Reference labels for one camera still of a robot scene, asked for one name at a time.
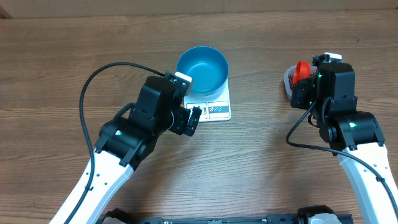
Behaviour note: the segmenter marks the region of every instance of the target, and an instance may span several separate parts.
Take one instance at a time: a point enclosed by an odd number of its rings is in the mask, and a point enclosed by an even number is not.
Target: wooden table
[[[187,49],[209,45],[230,66],[232,120],[202,123],[192,138],[164,134],[119,190],[135,217],[250,217],[325,204],[362,223],[348,178],[326,152],[288,146],[304,113],[290,107],[284,72],[337,52],[356,71],[358,109],[372,112],[398,180],[398,11],[269,12],[0,21],[0,223],[48,223],[86,163],[78,99],[110,62],[175,70]],[[85,98],[92,141],[149,73],[115,67]],[[303,124],[294,141],[326,146]]]

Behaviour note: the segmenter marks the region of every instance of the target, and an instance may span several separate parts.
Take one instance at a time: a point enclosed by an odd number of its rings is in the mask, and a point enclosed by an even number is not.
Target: blue bowl
[[[211,47],[194,47],[178,60],[177,71],[193,78],[191,92],[208,96],[221,90],[228,78],[228,62],[224,55]]]

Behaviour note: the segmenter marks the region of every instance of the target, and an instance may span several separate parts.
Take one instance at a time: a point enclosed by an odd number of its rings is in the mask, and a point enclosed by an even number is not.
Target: white scale
[[[229,100],[228,79],[223,90],[210,96],[188,95],[184,98],[184,107],[201,109],[199,122],[229,121],[231,119],[231,101]]]

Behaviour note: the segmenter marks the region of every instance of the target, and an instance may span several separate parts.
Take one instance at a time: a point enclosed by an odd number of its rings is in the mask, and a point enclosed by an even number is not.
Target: robotic arm
[[[182,73],[148,77],[138,96],[101,128],[95,142],[95,173],[90,190],[69,223],[96,223],[105,206],[155,148],[166,130],[192,136],[201,109],[181,107],[193,80]],[[128,118],[122,115],[130,110]],[[51,224],[65,223],[78,203],[91,172],[91,161]]]
[[[335,150],[333,155],[351,182],[365,223],[398,223],[394,200],[398,190],[389,167],[385,139],[376,118],[356,110],[352,66],[343,63],[341,56],[328,53],[314,56],[312,65],[317,66],[315,76],[296,84],[291,106],[311,112],[308,122],[312,116],[317,119],[321,138]],[[357,157],[367,166],[340,152]]]

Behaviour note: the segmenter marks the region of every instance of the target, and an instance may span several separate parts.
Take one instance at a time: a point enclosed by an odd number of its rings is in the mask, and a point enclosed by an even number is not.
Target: wooden surface
[[[229,62],[232,120],[201,123],[192,138],[164,134],[110,201],[136,217],[243,217],[325,204],[362,223],[353,190],[329,153],[285,135],[284,72],[337,52],[356,71],[358,109],[372,112],[398,180],[398,11],[268,12],[0,21],[0,223],[48,223],[88,162],[78,116],[88,76],[110,62],[175,70],[187,49],[209,45]],[[136,101],[147,72],[111,68],[88,87],[92,141]],[[326,146],[305,123],[294,141]]]
[[[0,0],[13,18],[395,9],[398,0]]]

